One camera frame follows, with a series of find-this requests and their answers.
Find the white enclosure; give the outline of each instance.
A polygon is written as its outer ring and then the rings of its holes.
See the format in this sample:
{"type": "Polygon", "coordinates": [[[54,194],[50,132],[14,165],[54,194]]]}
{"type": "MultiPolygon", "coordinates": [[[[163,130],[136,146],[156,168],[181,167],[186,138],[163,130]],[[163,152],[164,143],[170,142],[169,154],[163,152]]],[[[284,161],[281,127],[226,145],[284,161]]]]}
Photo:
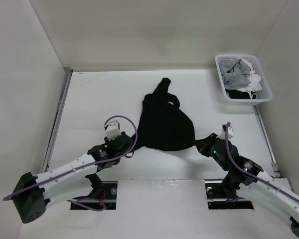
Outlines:
{"type": "MultiPolygon", "coordinates": [[[[142,148],[102,172],[103,180],[121,180],[115,212],[70,212],[64,203],[21,227],[13,203],[2,198],[23,173],[40,171],[58,125],[65,68],[80,72],[72,77],[51,168],[101,143],[107,117],[124,114],[138,123],[144,95],[170,77],[169,91],[193,120],[197,138],[231,121],[240,153],[273,174],[272,145],[281,175],[299,194],[299,0],[0,0],[0,239],[294,238],[258,207],[206,210],[200,180],[225,172],[194,148],[176,153],[142,148]],[[225,53],[260,60],[274,95],[259,105],[265,132],[251,107],[220,103],[213,68],[215,56],[225,53]],[[156,71],[144,75],[144,70],[156,71]]],[[[132,133],[127,123],[122,128],[132,133]]]]}
{"type": "MultiPolygon", "coordinates": [[[[168,92],[178,97],[180,109],[193,121],[196,139],[220,134],[231,122],[231,142],[241,155],[257,162],[273,175],[271,156],[252,106],[226,107],[215,70],[161,70],[125,72],[76,72],[72,74],[50,170],[66,164],[104,142],[104,122],[114,115],[129,117],[138,125],[144,96],[152,93],[163,77],[171,80],[168,92]]],[[[130,136],[133,128],[118,119],[130,136]]],[[[98,175],[102,180],[121,179],[215,179],[227,173],[196,147],[161,152],[143,147],[132,158],[122,158],[98,175]]]]}

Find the white cloth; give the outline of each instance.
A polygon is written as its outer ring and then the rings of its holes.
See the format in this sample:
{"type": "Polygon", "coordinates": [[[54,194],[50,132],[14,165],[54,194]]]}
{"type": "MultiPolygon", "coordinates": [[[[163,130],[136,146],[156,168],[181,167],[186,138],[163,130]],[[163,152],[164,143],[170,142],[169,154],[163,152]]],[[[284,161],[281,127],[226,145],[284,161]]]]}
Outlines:
{"type": "Polygon", "coordinates": [[[252,91],[257,92],[263,89],[260,85],[261,76],[256,74],[255,71],[250,71],[250,77],[248,77],[248,80],[250,81],[250,84],[248,86],[239,88],[237,90],[241,92],[248,92],[250,98],[252,99],[252,91]]]}
{"type": "Polygon", "coordinates": [[[247,61],[247,60],[245,60],[243,58],[240,58],[240,59],[242,59],[243,62],[245,62],[247,64],[247,66],[249,66],[249,68],[250,68],[251,71],[253,70],[253,65],[249,61],[247,61]]]}

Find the gray cloth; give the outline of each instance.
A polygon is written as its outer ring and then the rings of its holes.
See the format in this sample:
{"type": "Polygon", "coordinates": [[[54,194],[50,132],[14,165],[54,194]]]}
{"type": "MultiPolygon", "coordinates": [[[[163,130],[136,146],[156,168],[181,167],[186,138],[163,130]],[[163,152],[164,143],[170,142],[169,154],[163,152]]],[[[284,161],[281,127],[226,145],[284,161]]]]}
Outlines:
{"type": "Polygon", "coordinates": [[[250,68],[242,59],[234,59],[228,63],[219,63],[225,89],[236,90],[250,84],[250,68]]]}

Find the cable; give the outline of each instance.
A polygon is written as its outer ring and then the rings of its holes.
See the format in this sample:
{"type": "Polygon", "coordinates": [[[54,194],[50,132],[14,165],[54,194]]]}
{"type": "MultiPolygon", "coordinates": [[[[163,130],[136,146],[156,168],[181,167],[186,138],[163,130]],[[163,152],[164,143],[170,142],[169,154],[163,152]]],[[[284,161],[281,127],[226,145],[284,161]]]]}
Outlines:
{"type": "Polygon", "coordinates": [[[227,199],[224,203],[236,203],[238,201],[238,199],[241,199],[241,197],[237,197],[234,199],[227,199]]]}
{"type": "Polygon", "coordinates": [[[84,200],[84,199],[88,199],[88,198],[82,198],[82,199],[79,199],[77,201],[72,201],[72,200],[66,200],[67,202],[69,203],[73,203],[77,206],[80,206],[82,208],[85,208],[87,210],[91,210],[91,211],[94,211],[94,212],[101,212],[101,211],[104,211],[105,210],[105,203],[102,202],[101,200],[99,200],[99,203],[102,204],[102,208],[101,209],[95,209],[95,208],[91,208],[91,207],[88,207],[88,206],[85,206],[84,204],[82,203],[79,203],[80,201],[84,200]]]}
{"type": "MultiPolygon", "coordinates": [[[[136,145],[136,142],[137,142],[137,140],[138,140],[138,130],[137,130],[135,124],[134,124],[129,118],[127,118],[127,117],[125,117],[125,116],[112,116],[112,117],[108,118],[108,119],[105,121],[104,125],[106,125],[106,124],[107,124],[111,119],[113,119],[113,118],[123,118],[123,119],[127,120],[128,122],[130,122],[131,125],[132,125],[133,128],[134,128],[134,131],[135,131],[135,140],[134,140],[133,145],[130,147],[130,149],[129,149],[128,151],[126,151],[126,152],[123,153],[122,155],[119,155],[119,156],[114,157],[114,158],[110,158],[110,159],[106,159],[106,160],[101,160],[101,161],[96,161],[96,162],[92,162],[92,163],[87,163],[87,164],[81,165],[81,166],[79,166],[79,167],[76,167],[76,168],[71,169],[71,170],[69,170],[69,171],[66,171],[66,172],[64,172],[64,173],[61,173],[61,174],[59,174],[59,175],[57,175],[57,176],[54,176],[54,177],[49,178],[49,179],[47,179],[47,180],[44,180],[44,181],[42,181],[42,182],[40,182],[40,183],[33,184],[33,185],[29,186],[29,187],[26,187],[26,188],[23,188],[23,189],[21,189],[21,190],[19,190],[19,191],[16,191],[16,192],[14,192],[14,193],[11,193],[10,195],[4,197],[4,198],[3,198],[3,201],[10,201],[10,200],[12,200],[12,197],[15,197],[16,195],[19,195],[20,193],[23,193],[23,192],[28,191],[28,190],[30,190],[30,189],[32,189],[32,188],[41,186],[41,185],[43,185],[43,184],[45,184],[45,183],[48,183],[48,182],[51,182],[51,181],[53,181],[53,180],[55,180],[55,179],[61,178],[61,177],[65,176],[65,175],[68,175],[69,173],[72,173],[72,172],[74,172],[74,171],[76,171],[76,170],[79,170],[79,169],[81,169],[81,168],[85,168],[85,167],[88,167],[88,166],[91,166],[91,165],[97,165],[97,164],[101,164],[101,163],[108,163],[108,162],[111,162],[111,161],[115,161],[115,160],[120,159],[120,158],[124,157],[125,155],[129,154],[129,153],[134,149],[134,147],[135,147],[135,145],[136,145]]],[[[72,200],[68,200],[68,202],[74,203],[74,204],[79,205],[79,206],[81,206],[81,207],[83,207],[83,208],[90,209],[90,210],[92,210],[92,211],[95,211],[95,210],[96,210],[96,209],[87,207],[87,206],[85,206],[85,205],[83,205],[83,204],[81,204],[81,203],[78,203],[78,201],[77,201],[77,202],[74,202],[74,201],[72,201],[72,200]]],[[[102,211],[102,210],[105,209],[105,204],[104,204],[103,202],[102,202],[102,204],[103,204],[103,209],[98,209],[98,210],[101,210],[101,211],[102,211]]]]}
{"type": "Polygon", "coordinates": [[[259,177],[255,176],[255,175],[253,175],[253,174],[251,174],[251,173],[249,173],[249,172],[246,172],[245,170],[243,170],[242,168],[240,168],[240,167],[236,164],[236,162],[234,161],[233,157],[231,156],[231,154],[230,154],[230,150],[229,150],[229,141],[228,141],[228,128],[229,128],[229,126],[230,126],[230,122],[228,122],[228,123],[226,124],[225,144],[226,144],[226,150],[227,150],[228,157],[229,157],[230,161],[232,162],[232,164],[233,164],[233,165],[234,165],[240,172],[242,172],[243,174],[246,174],[246,175],[248,175],[249,177],[252,177],[252,178],[254,178],[254,179],[259,180],[260,182],[262,182],[262,183],[264,183],[264,184],[266,184],[266,185],[272,187],[273,189],[275,189],[275,190],[277,190],[277,191],[280,191],[282,194],[284,194],[285,196],[287,196],[287,197],[290,198],[291,200],[294,200],[295,202],[299,203],[299,199],[297,199],[297,198],[295,198],[294,196],[290,195],[289,193],[287,193],[287,192],[285,192],[285,191],[279,189],[279,188],[276,187],[275,185],[273,185],[273,184],[267,182],[266,180],[264,180],[264,179],[262,179],[262,178],[259,178],[259,177]]]}
{"type": "Polygon", "coordinates": [[[131,156],[127,156],[127,155],[125,155],[125,158],[132,158],[133,155],[134,155],[134,152],[132,152],[132,155],[131,155],[131,156]]]}

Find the white wall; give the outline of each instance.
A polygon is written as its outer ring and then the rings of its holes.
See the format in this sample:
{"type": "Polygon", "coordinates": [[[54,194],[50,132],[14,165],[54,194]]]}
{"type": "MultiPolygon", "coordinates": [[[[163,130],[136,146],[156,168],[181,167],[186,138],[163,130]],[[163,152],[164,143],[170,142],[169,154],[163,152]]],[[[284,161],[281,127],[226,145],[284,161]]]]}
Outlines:
{"type": "Polygon", "coordinates": [[[257,55],[274,92],[260,106],[278,166],[299,194],[299,0],[289,0],[257,55]]]}
{"type": "Polygon", "coordinates": [[[31,0],[72,68],[211,68],[255,54],[287,0],[31,0]]]}
{"type": "Polygon", "coordinates": [[[46,150],[64,70],[28,0],[0,0],[0,239],[21,220],[11,193],[46,150]]]}

